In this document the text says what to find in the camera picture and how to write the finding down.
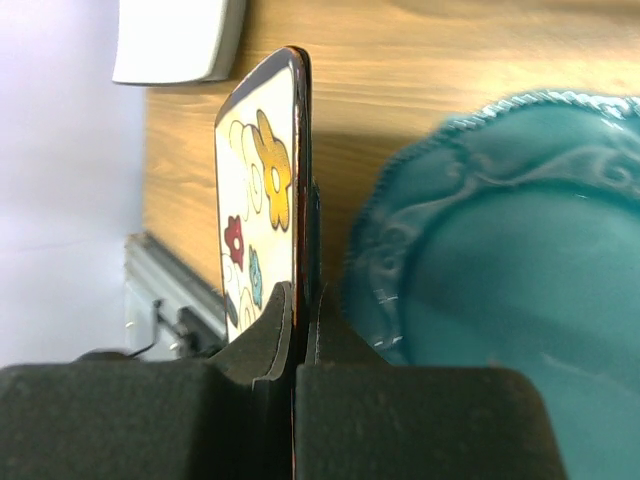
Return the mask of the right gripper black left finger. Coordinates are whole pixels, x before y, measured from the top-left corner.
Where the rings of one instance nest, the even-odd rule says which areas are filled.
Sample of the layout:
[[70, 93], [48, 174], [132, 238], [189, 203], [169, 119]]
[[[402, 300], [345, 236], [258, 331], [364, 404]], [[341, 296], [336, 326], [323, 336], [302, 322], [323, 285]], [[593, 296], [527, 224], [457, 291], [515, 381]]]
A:
[[293, 303], [208, 359], [80, 359], [1, 372], [5, 479], [289, 479]]

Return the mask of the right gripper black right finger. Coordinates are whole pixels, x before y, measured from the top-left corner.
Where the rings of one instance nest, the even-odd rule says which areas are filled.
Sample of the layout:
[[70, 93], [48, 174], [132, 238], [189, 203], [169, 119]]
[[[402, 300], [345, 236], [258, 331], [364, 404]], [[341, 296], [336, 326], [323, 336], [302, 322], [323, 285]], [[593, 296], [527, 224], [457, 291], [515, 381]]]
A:
[[498, 367], [387, 363], [318, 293], [296, 372], [299, 479], [563, 479], [541, 395]]

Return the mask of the teal scalloped plate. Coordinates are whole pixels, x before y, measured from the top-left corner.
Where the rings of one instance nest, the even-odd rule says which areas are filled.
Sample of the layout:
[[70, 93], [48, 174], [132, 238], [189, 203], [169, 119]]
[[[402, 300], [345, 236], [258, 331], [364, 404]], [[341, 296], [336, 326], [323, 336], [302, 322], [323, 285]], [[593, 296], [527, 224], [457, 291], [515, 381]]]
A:
[[527, 92], [398, 152], [340, 297], [393, 364], [528, 376], [571, 478], [637, 478], [638, 98]]

